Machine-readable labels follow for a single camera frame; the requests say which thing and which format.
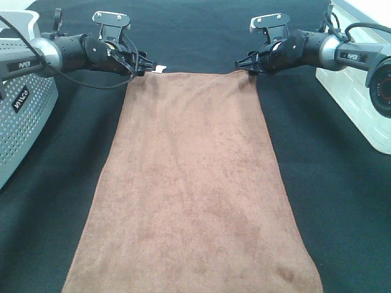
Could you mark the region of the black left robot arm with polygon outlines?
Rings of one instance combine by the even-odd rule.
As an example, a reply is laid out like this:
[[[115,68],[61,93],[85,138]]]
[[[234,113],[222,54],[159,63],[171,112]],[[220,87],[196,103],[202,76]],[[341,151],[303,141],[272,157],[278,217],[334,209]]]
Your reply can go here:
[[[21,45],[1,50],[1,80],[31,73],[44,78],[79,70],[115,73],[121,76],[143,76],[156,69],[157,63],[142,51],[118,49],[114,45],[80,34],[55,40],[35,38],[31,47]]]

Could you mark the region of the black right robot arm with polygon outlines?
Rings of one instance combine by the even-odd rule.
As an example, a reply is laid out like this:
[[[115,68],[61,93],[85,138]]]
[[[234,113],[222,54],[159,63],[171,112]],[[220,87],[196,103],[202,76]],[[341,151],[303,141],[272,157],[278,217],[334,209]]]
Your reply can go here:
[[[295,30],[287,39],[265,44],[235,62],[237,69],[252,75],[275,74],[303,65],[331,71],[347,67],[366,71],[365,86],[372,105],[382,116],[390,117],[389,44],[343,43],[331,34]]]

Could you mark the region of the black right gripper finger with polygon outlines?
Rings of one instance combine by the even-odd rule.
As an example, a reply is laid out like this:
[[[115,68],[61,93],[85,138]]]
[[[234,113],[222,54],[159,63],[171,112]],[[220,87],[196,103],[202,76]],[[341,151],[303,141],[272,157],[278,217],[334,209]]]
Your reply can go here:
[[[243,60],[236,61],[235,68],[242,70],[259,70],[258,55],[259,53],[251,53]]]
[[[253,70],[248,71],[248,74],[249,76],[258,76],[258,72]]]

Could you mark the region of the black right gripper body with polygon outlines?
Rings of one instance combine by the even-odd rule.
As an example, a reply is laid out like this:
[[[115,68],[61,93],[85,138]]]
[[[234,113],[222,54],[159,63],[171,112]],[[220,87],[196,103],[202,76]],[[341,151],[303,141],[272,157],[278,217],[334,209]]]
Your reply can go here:
[[[305,33],[301,30],[293,31],[290,36],[281,42],[264,46],[259,50],[258,73],[274,74],[290,68],[303,65]]]

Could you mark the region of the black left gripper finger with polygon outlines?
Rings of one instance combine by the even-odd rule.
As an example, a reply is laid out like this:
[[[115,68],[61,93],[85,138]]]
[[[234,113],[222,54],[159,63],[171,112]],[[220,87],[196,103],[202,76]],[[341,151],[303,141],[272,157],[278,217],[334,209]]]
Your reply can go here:
[[[134,76],[144,76],[145,75],[145,70],[143,68],[135,68],[133,70],[133,75]]]
[[[139,54],[137,68],[142,71],[155,71],[157,63],[149,60],[146,56]]]

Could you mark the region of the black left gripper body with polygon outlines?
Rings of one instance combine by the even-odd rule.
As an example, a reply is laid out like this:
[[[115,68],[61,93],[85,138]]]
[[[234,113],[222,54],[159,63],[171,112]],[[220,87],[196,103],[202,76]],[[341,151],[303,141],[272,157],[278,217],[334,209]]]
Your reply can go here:
[[[129,51],[126,46],[113,46],[88,36],[84,40],[86,69],[117,73],[119,75],[143,75],[139,51]]]

